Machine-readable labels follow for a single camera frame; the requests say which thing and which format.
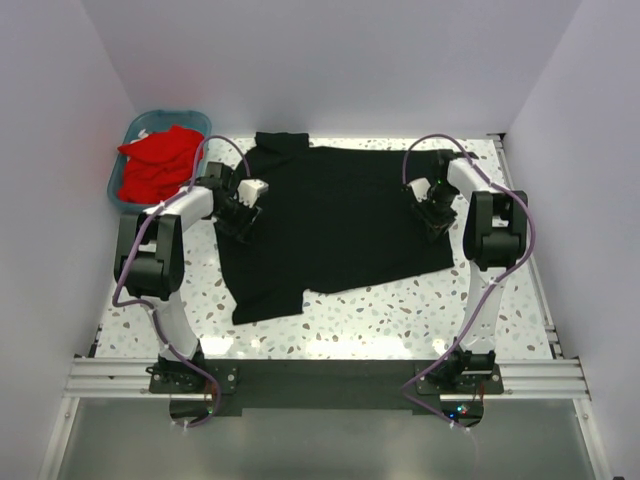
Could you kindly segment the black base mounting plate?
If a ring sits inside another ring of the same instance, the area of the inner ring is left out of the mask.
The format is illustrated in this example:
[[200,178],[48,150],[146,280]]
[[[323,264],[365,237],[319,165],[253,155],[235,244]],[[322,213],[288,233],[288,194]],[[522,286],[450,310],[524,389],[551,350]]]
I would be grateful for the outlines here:
[[147,367],[149,392],[170,398],[173,419],[239,416],[246,409],[435,409],[478,420],[485,395],[504,393],[498,367],[439,366],[419,360],[213,360],[195,367],[159,358]]

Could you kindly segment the black t shirt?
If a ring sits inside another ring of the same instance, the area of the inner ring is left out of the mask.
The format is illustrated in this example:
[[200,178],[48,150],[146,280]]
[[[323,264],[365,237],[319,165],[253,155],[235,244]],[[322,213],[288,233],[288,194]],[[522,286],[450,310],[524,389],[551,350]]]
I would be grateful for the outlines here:
[[313,147],[306,134],[264,133],[235,176],[269,186],[246,240],[215,226],[235,325],[296,315],[307,290],[378,285],[453,266],[401,184],[401,151]]

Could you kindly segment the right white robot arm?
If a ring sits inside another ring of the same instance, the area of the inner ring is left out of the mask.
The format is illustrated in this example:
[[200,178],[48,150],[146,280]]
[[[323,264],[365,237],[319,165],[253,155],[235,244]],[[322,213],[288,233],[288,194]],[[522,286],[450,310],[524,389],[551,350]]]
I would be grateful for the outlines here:
[[452,204],[457,196],[468,203],[462,249],[470,267],[467,306],[453,345],[418,375],[439,392],[474,393],[500,380],[496,366],[496,325],[507,277],[531,255],[527,248],[528,199],[508,190],[463,153],[446,154],[438,161],[433,181],[407,179],[405,191],[413,197],[412,211],[431,242],[442,239],[454,225]]

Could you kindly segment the red t shirt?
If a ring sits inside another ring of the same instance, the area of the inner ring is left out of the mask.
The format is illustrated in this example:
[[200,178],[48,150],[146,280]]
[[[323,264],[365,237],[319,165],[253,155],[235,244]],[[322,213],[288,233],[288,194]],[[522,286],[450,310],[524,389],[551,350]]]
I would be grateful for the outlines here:
[[173,125],[168,131],[119,146],[127,160],[118,199],[153,205],[176,194],[192,175],[196,150],[203,139],[196,130]]

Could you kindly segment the aluminium frame rail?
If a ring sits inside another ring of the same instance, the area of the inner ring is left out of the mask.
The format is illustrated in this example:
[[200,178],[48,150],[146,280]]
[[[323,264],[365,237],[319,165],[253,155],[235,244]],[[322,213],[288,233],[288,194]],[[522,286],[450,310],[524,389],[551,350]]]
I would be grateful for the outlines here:
[[[464,316],[469,266],[342,294],[309,293],[300,316],[233,326],[213,226],[185,236],[182,297],[207,356],[237,367],[279,360],[411,366],[438,357]],[[73,362],[44,479],[607,479],[611,469],[578,360],[562,355],[537,270],[510,279],[499,311],[504,392],[463,432],[426,398],[391,385],[392,406],[250,407],[186,429],[148,390],[155,340],[139,308],[107,307],[88,358]]]

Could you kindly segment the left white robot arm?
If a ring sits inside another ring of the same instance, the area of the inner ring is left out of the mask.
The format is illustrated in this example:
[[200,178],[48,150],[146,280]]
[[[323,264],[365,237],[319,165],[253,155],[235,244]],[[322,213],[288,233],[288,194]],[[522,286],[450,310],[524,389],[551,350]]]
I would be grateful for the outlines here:
[[183,235],[201,220],[213,220],[222,233],[242,242],[261,213],[268,191],[260,179],[234,178],[220,162],[158,205],[120,217],[112,304],[146,310],[159,343],[158,360],[147,372],[152,384],[185,392],[216,385],[207,371],[199,339],[191,328],[180,289],[185,277]]

